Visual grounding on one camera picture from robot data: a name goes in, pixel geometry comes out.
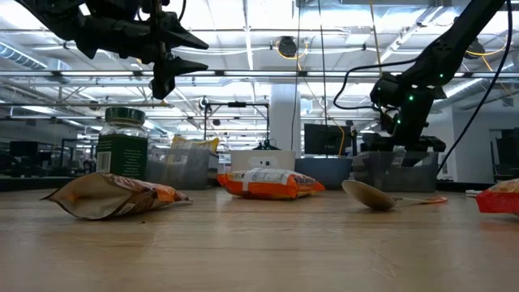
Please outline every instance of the wooden spoon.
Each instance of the wooden spoon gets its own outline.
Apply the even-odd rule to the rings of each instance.
[[[448,199],[444,197],[436,197],[426,200],[391,197],[390,195],[379,191],[377,188],[357,181],[342,182],[342,189],[346,194],[352,195],[357,201],[375,211],[388,211],[393,208],[399,200],[413,201],[417,204],[438,204],[448,201]]]

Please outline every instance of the green label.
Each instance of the green label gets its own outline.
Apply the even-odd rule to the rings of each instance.
[[[146,180],[148,139],[127,135],[103,135],[97,145],[97,172]]]

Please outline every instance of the desk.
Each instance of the desk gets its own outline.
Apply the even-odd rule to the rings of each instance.
[[[448,204],[372,213],[188,191],[193,205],[80,221],[49,191],[0,194],[0,291],[500,291],[519,284],[519,217]]]

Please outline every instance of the crumpled snack bag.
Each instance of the crumpled snack bag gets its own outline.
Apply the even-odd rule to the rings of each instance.
[[[477,197],[481,213],[519,214],[519,179],[499,182]]]
[[[172,187],[107,173],[84,175],[42,200],[89,220],[142,213],[178,201],[191,203]]]
[[[215,138],[210,141],[194,141],[182,138],[181,136],[173,137],[171,143],[172,149],[207,149],[211,152],[216,153],[220,139]]]
[[[295,200],[324,191],[315,179],[290,170],[255,168],[220,174],[218,182],[232,195],[246,199]]]

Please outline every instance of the gray storage bin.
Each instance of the gray storage bin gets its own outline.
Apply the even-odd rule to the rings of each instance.
[[[151,149],[146,170],[149,182],[178,190],[218,186],[218,155],[207,149]]]
[[[437,169],[437,152],[362,152],[353,176],[381,191],[434,192]]]
[[[303,158],[295,161],[295,171],[316,179],[327,190],[338,190],[350,178],[349,158]]]

